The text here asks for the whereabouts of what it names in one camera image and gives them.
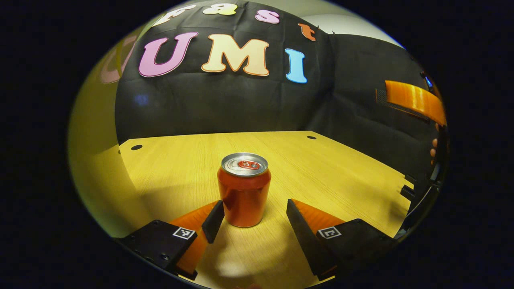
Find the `pull tab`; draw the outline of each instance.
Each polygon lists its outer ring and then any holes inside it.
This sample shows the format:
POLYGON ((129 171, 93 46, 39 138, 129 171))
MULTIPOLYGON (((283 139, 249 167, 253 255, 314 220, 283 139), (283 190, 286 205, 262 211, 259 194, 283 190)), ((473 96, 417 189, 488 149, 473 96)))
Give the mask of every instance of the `pull tab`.
POLYGON ((249 169, 249 170, 258 170, 261 165, 258 162, 242 160, 238 164, 241 168, 249 169))

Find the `hand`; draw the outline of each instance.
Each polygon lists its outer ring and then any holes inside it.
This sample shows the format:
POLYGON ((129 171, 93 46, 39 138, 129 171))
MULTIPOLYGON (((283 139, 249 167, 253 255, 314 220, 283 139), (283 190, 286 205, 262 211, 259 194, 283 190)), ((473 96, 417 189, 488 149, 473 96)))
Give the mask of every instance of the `hand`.
MULTIPOLYGON (((244 289, 244 288, 241 288, 239 286, 236 286, 234 289, 244 289)), ((251 284, 250 286, 248 286, 248 288, 246 289, 262 289, 262 287, 260 285, 257 285, 257 284, 251 284)))
MULTIPOLYGON (((435 129, 436 129, 437 131, 439 131, 439 125, 438 125, 437 123, 435 124, 435 129)), ((433 158, 435 158, 435 148, 437 148, 437 138, 432 139, 432 146, 433 146, 434 148, 430 150, 430 155, 431 155, 433 158)), ((430 164, 431 164, 431 165, 433 165, 433 164, 434 164, 434 159, 432 159, 432 160, 430 161, 430 164)))

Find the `can lid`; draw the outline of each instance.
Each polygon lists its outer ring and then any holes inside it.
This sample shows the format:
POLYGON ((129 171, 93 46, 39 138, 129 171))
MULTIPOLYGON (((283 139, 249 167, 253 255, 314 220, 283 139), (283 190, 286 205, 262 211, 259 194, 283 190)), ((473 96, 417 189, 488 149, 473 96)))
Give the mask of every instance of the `can lid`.
POLYGON ((222 159, 222 168, 232 175, 253 177, 265 172, 268 169, 268 162, 256 154, 235 153, 222 159))

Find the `blue letter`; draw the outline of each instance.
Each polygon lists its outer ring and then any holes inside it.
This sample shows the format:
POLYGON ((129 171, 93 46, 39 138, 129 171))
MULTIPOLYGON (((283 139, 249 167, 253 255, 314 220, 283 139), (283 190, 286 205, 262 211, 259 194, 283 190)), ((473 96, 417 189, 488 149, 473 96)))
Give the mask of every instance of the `blue letter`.
POLYGON ((286 78, 292 82, 307 83, 307 79, 303 75, 303 59, 305 55, 294 49, 286 48, 289 55, 289 73, 286 78))

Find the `wall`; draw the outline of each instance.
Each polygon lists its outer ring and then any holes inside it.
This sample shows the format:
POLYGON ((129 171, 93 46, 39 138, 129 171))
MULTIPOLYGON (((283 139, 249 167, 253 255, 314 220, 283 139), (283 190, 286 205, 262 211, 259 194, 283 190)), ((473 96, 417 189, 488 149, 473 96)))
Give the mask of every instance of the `wall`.
MULTIPOLYGON (((181 6, 202 2, 192 0, 184 2, 181 6)), ((353 34, 380 39, 404 48, 387 33, 380 30, 361 16, 337 4, 323 0, 251 0, 252 2, 269 5, 293 15, 296 15, 311 24, 319 25, 326 33, 353 34)))

